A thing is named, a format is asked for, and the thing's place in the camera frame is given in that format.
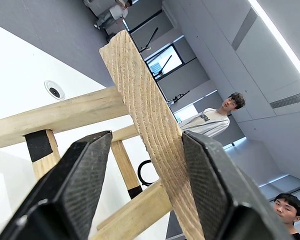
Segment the white t-shirt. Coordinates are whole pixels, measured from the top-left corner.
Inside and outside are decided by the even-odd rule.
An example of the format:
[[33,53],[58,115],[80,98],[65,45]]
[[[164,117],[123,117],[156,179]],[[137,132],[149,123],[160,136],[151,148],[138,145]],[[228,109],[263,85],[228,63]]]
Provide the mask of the white t-shirt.
[[126,18],[128,15],[128,9],[123,9],[119,4],[117,4],[110,8],[110,13],[114,20],[118,20],[121,16]]
[[208,137],[214,137],[226,130],[229,124],[228,116],[221,115],[216,109],[207,108],[203,112],[179,123],[179,127],[182,131],[189,130]]

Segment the young man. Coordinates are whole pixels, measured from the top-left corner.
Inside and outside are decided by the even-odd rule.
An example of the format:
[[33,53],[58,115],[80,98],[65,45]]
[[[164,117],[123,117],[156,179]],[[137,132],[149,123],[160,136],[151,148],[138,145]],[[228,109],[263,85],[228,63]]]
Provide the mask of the young man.
[[294,224],[300,221],[300,201],[289,193],[281,193],[274,200],[274,211],[278,214],[289,233],[295,240],[300,240],[300,233]]
[[179,126],[182,131],[189,130],[208,137],[214,137],[229,126],[228,114],[242,108],[245,104],[244,96],[235,92],[222,103],[219,109],[207,108],[203,112],[182,121]]
[[132,0],[128,0],[126,3],[122,2],[122,0],[115,0],[115,2],[117,3],[116,5],[98,16],[98,20],[94,24],[95,28],[99,30],[100,28],[106,29],[118,19],[127,17],[128,8],[132,6]]

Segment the black hair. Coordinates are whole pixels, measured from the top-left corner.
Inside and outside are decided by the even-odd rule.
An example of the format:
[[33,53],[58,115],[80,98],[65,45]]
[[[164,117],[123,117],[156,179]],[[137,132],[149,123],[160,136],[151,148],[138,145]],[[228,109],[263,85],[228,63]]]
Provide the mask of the black hair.
[[300,200],[296,196],[293,196],[290,193],[280,193],[278,196],[275,197],[274,201],[278,199],[283,199],[289,205],[294,207],[296,210],[296,216],[300,217]]
[[240,109],[246,105],[246,100],[244,96],[239,92],[232,93],[229,98],[235,101],[236,107],[235,109]]

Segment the wooden plank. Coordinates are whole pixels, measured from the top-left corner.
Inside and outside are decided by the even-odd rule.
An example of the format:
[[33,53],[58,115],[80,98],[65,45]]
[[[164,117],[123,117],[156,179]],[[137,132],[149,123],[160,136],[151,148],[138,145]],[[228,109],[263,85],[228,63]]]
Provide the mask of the wooden plank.
[[113,142],[111,144],[111,150],[120,169],[128,193],[131,199],[133,199],[142,192],[142,188],[123,142],[121,140]]
[[25,136],[36,179],[39,180],[59,161],[60,154],[51,130],[41,130]]
[[182,132],[127,31],[100,54],[122,95],[188,240],[204,234],[186,171]]
[[160,180],[97,226],[89,240],[133,240],[172,210]]
[[117,131],[114,131],[112,133],[112,135],[113,135],[112,142],[115,142],[115,141],[119,141],[119,140],[123,141],[123,140],[133,138],[135,136],[138,136],[139,133],[138,133],[135,125],[130,125],[130,126],[121,128]]
[[40,130],[55,134],[129,114],[116,87],[0,119],[0,148],[25,141]]

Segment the ear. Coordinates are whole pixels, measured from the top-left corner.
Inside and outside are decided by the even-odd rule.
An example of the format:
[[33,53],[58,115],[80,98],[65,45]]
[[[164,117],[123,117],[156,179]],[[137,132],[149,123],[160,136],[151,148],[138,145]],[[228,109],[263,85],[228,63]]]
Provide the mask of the ear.
[[296,216],[295,219],[294,219],[294,222],[299,222],[300,221],[300,216]]

